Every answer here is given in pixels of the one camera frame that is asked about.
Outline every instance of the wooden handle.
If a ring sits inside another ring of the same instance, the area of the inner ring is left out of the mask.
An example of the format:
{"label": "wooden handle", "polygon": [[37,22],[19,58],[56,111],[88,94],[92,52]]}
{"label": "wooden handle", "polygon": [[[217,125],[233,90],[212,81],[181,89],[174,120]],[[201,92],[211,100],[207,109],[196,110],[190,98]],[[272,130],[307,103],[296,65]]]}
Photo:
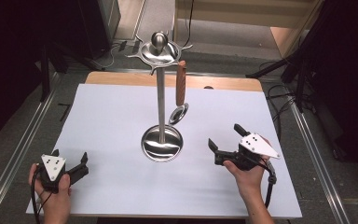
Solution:
{"label": "wooden handle", "polygon": [[183,105],[185,103],[186,93],[186,62],[181,61],[178,64],[176,72],[176,105]]}

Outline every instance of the floor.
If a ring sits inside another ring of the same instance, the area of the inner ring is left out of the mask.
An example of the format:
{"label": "floor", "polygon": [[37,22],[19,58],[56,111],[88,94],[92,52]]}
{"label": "floor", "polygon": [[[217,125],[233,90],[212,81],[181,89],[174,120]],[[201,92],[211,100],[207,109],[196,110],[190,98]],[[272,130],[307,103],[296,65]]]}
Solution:
{"label": "floor", "polygon": [[[164,12],[170,15],[174,1],[147,0],[145,14],[142,17],[138,35],[148,39],[154,31],[170,30],[172,21],[162,20],[161,15],[154,13],[156,7],[165,8]],[[186,40],[186,21],[180,21],[182,28],[179,30],[178,43]],[[209,75],[225,77],[241,77],[244,74],[251,74],[264,68],[271,62],[279,60],[279,52],[274,46],[273,39],[268,27],[246,26],[240,29],[237,25],[226,25],[219,23],[208,23],[202,25],[199,21],[193,21],[191,32],[191,43],[194,45],[192,50],[184,52],[183,58],[188,62],[187,72],[191,75]],[[245,34],[238,34],[239,30],[245,30]],[[219,38],[220,32],[224,31],[224,38]],[[133,42],[129,41],[128,46],[122,50],[114,49],[114,63],[105,68],[107,71],[117,71],[120,69],[138,69],[137,71],[149,70],[147,65],[136,59],[127,59],[125,55],[131,54]],[[96,60],[100,64],[110,64],[112,55],[106,54]],[[33,121],[34,113],[39,106],[40,88],[36,89],[25,101],[22,107],[13,115],[5,128],[0,132],[0,177],[6,172],[8,162],[20,160],[17,170],[11,170],[11,177],[7,180],[11,182],[9,187],[2,189],[1,193],[6,197],[0,202],[0,223],[32,223],[34,219],[31,215],[25,215],[24,211],[29,202],[29,187],[26,183],[27,171],[32,162],[38,161],[42,153],[49,153],[61,132],[62,116],[65,106],[71,104],[76,94],[78,83],[85,81],[89,69],[80,63],[68,58],[70,69],[67,74],[57,74],[52,78],[55,82],[53,95],[48,101],[48,110],[43,118],[36,123],[37,132],[25,142],[27,150],[19,153],[19,143],[24,142],[22,135],[27,131],[27,127]],[[260,78],[263,90],[266,95],[270,88],[281,85],[280,74],[282,70],[276,70],[265,77]],[[296,82],[287,85],[289,90],[294,90]],[[271,94],[286,94],[286,88],[275,87]],[[278,108],[281,108],[288,98],[283,96],[273,100]],[[271,116],[276,112],[270,105]],[[321,123],[317,115],[312,111],[305,110],[302,115],[308,124],[311,137],[313,138],[318,152],[322,158],[322,164],[315,163],[304,133],[300,131],[296,110],[287,107],[282,112],[282,138],[281,146],[286,158],[289,173],[296,190],[298,202],[300,204],[303,217],[292,220],[276,220],[276,223],[358,223],[358,164],[354,162],[340,162],[334,159],[329,139],[326,138]],[[343,204],[347,220],[339,220],[334,214],[332,206],[326,195],[324,187],[326,175],[318,172],[318,166],[324,166],[337,196]],[[97,223],[95,217],[71,217],[69,223]]]}

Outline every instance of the gray floor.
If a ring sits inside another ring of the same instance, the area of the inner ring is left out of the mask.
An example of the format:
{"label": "gray floor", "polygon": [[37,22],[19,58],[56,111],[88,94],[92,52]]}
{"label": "gray floor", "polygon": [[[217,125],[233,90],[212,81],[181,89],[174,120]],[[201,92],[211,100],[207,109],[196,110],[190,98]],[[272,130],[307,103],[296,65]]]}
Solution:
{"label": "gray floor", "polygon": [[[157,29],[153,28],[153,26],[156,26],[157,22],[150,22],[147,20],[147,18],[154,18],[155,16],[155,14],[150,13],[150,9],[148,11],[148,8],[153,7],[153,3],[156,3],[156,1],[147,1],[145,14],[139,30],[140,34],[143,36],[148,36],[147,32],[149,30],[154,31]],[[164,1],[164,4],[171,3],[172,1]],[[262,44],[261,47],[267,46],[265,50],[260,50],[260,46],[257,44],[253,45],[255,49],[248,50],[248,52],[259,52],[257,57],[255,57],[255,54],[241,55],[239,53],[230,54],[226,52],[216,54],[216,52],[213,52],[213,45],[219,45],[221,42],[206,42],[207,44],[205,45],[197,44],[203,41],[201,40],[202,31],[199,30],[200,32],[197,33],[198,30],[194,29],[194,32],[192,32],[192,36],[194,37],[192,38],[192,42],[195,45],[195,48],[194,50],[184,52],[183,55],[183,59],[187,61],[187,72],[189,74],[197,73],[198,75],[199,73],[213,73],[224,74],[229,77],[239,77],[240,75],[250,74],[257,71],[259,65],[262,63],[275,61],[277,59],[276,51],[274,53],[274,48],[270,45],[273,40],[264,40],[268,33],[268,29],[265,27],[253,28],[256,28],[257,32],[250,32],[253,34],[253,37],[247,37],[250,38],[247,42],[257,43],[259,41],[256,40],[260,39],[261,41],[261,39],[263,39],[263,41],[269,43]],[[137,59],[127,59],[124,56],[130,54],[131,51],[131,47],[127,47],[121,52],[117,52],[117,49],[115,49],[113,51],[115,63],[106,70],[148,70],[148,66],[144,65],[141,61]],[[68,62],[70,64],[70,70],[67,74],[60,75],[62,81],[57,87],[57,91],[52,99],[48,112],[43,118],[39,129],[29,146],[28,153],[26,153],[23,158],[19,171],[14,176],[10,188],[7,190],[5,199],[1,202],[0,223],[34,222],[32,216],[24,214],[25,208],[29,202],[29,187],[27,184],[29,166],[31,163],[39,161],[42,153],[49,153],[54,147],[61,132],[63,122],[60,121],[60,119],[65,109],[59,104],[71,104],[73,102],[78,83],[84,82],[90,71],[83,65],[76,63],[71,59],[68,59]],[[111,62],[111,57],[109,54],[106,54],[99,59],[98,62],[109,64]],[[267,91],[271,86],[281,84],[279,80],[279,75],[281,73],[282,69],[274,71],[266,77],[260,78],[263,90]],[[293,89],[296,86],[296,83],[293,83],[290,86],[293,86]],[[282,93],[284,93],[283,88],[277,88],[272,92],[274,95]],[[22,134],[39,106],[38,100],[40,94],[40,88],[36,89],[0,132],[0,175],[4,172],[6,164],[10,160],[17,144],[21,140]],[[281,107],[286,101],[287,98],[285,97],[274,100],[278,107]],[[342,202],[344,203],[349,219],[351,223],[358,223],[358,164],[336,161],[332,156],[331,146],[324,134],[321,123],[310,111],[305,110],[304,113],[313,137],[323,156],[324,163],[333,179]],[[274,116],[274,114],[275,112],[271,108],[271,116]],[[310,154],[306,149],[304,139],[298,129],[297,122],[291,110],[282,113],[281,145],[289,173],[295,186],[303,217],[291,220],[290,222],[287,220],[277,220],[277,223],[336,223],[326,199],[321,180],[315,171]],[[69,221],[69,223],[96,222],[97,219],[95,217],[71,217]]]}

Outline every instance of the white board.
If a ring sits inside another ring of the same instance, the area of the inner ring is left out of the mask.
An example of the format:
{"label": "white board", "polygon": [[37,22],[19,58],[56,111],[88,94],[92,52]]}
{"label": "white board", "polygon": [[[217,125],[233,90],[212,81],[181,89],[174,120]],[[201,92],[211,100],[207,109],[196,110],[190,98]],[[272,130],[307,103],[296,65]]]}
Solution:
{"label": "white board", "polygon": [[[166,88],[166,122],[176,108],[174,88]],[[99,217],[247,217],[234,177],[214,165],[211,138],[220,150],[238,149],[245,130],[266,137],[279,160],[269,212],[276,218],[301,217],[263,92],[187,89],[186,116],[174,127],[184,138],[180,154],[154,162],[141,138],[158,124],[157,88],[80,84],[56,147],[66,169],[89,155],[89,174],[72,186],[73,215]],[[265,197],[268,172],[262,180]]]}

